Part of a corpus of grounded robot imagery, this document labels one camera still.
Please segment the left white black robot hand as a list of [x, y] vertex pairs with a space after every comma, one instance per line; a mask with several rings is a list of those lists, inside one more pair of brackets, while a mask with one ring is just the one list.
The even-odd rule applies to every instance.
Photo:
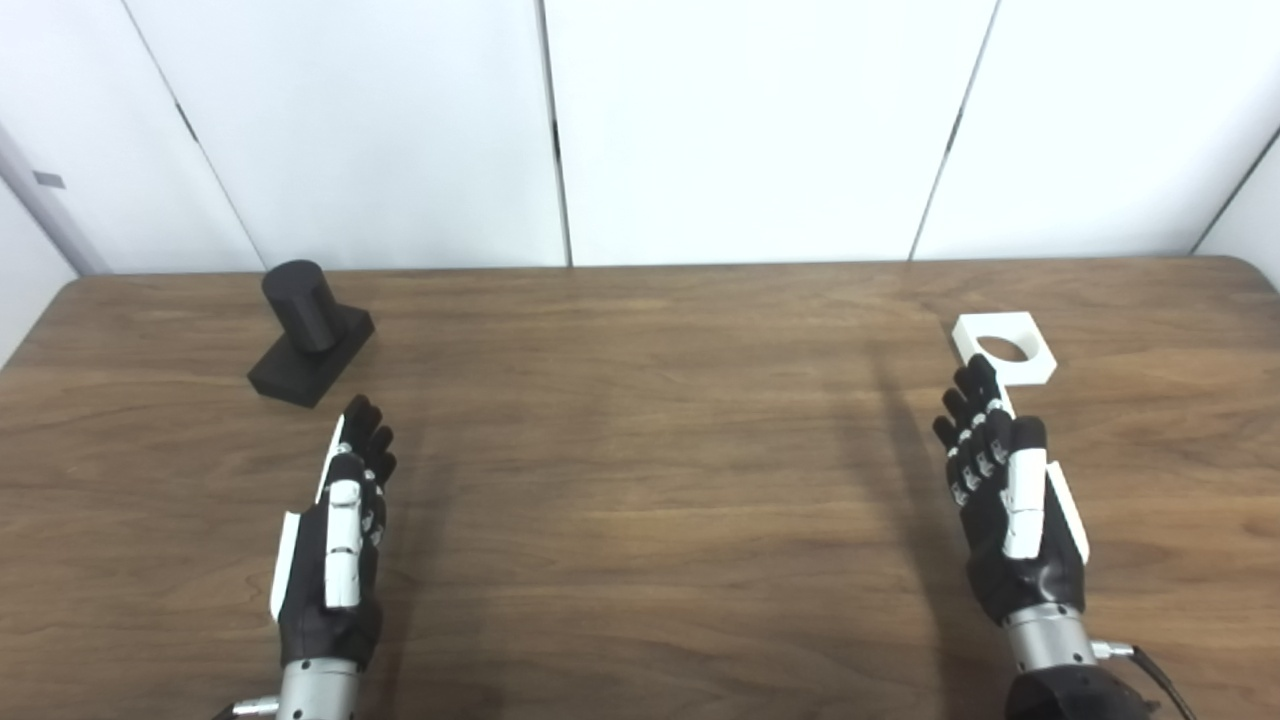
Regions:
[[282, 666], [337, 659], [362, 671], [371, 662], [393, 438], [380, 407], [355, 396], [335, 421], [312, 503], [284, 516], [270, 592]]

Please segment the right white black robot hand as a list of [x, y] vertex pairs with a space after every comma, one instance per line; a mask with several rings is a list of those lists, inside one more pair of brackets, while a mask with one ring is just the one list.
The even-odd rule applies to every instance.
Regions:
[[982, 354], [954, 373], [942, 402], [933, 432], [969, 548], [966, 578], [984, 614], [1004, 623], [1043, 603], [1083, 611], [1088, 539], [1050, 460], [1044, 423], [1010, 413]]

